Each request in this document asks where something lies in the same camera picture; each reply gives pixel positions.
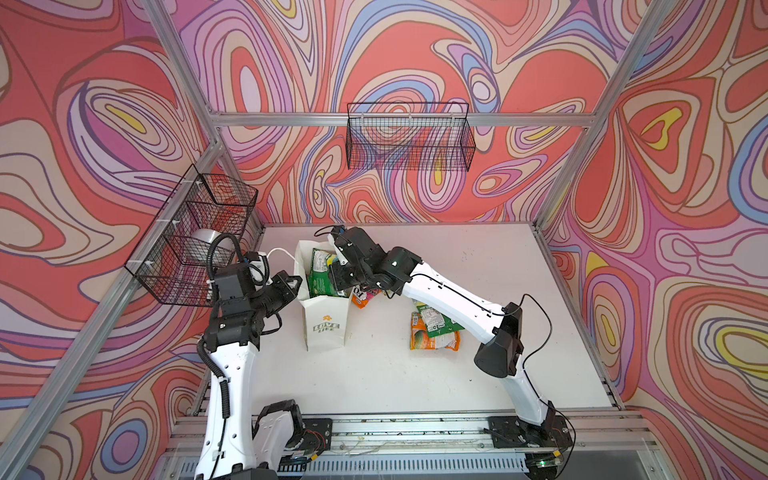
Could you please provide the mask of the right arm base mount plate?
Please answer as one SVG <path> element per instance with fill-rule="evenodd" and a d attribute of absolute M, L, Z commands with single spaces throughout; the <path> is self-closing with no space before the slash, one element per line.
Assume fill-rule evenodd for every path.
<path fill-rule="evenodd" d="M 514 416 L 491 416 L 482 432 L 489 435 L 496 449 L 538 448 L 542 446 L 539 431 L 529 429 Z"/>

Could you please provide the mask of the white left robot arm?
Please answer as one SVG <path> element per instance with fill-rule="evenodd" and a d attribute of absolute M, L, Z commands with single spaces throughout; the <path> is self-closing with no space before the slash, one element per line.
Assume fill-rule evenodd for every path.
<path fill-rule="evenodd" d="M 305 427 L 293 400 L 253 414 L 251 384 L 261 339 L 271 333 L 265 321 L 297 298 L 302 280 L 271 273 L 267 255 L 244 254 L 231 233 L 210 242 L 206 271 L 212 306 L 197 353 L 210 371 L 211 396 L 194 476 L 275 479 L 285 450 L 301 443 Z"/>

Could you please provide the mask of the white paper bag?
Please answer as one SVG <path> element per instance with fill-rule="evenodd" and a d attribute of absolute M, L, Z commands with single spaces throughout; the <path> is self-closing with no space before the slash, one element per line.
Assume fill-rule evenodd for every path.
<path fill-rule="evenodd" d="M 306 349 L 309 352 L 321 352 L 345 345 L 351 298 L 310 297 L 308 277 L 314 248 L 336 255 L 334 248 L 327 241 L 301 240 L 297 243 L 294 253 L 289 253 L 282 247 L 275 247 L 267 252 L 267 258 L 275 252 L 281 252 L 292 260 L 293 274 L 302 277 L 297 301 L 303 311 Z"/>

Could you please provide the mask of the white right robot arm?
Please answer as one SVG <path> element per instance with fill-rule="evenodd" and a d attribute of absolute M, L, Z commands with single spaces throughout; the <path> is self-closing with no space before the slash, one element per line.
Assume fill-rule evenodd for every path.
<path fill-rule="evenodd" d="M 572 446 L 575 440 L 556 422 L 564 420 L 551 400 L 530 378 L 522 342 L 521 302 L 505 306 L 485 300 L 439 274 L 412 251 L 396 246 L 388 251 L 360 227 L 329 225 L 314 232 L 329 241 L 337 261 L 330 266 L 336 290 L 380 290 L 434 308 L 458 323 L 479 341 L 474 364 L 501 381 L 511 398 L 521 438 L 514 446 Z"/>

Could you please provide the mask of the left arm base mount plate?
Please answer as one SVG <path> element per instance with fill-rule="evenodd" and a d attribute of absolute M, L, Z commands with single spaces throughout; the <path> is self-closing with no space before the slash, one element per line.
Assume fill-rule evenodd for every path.
<path fill-rule="evenodd" d="M 300 437 L 292 439 L 283 448 L 285 452 L 302 452 L 305 456 L 329 450 L 332 446 L 333 420 L 330 417 L 309 418 L 303 421 Z"/>

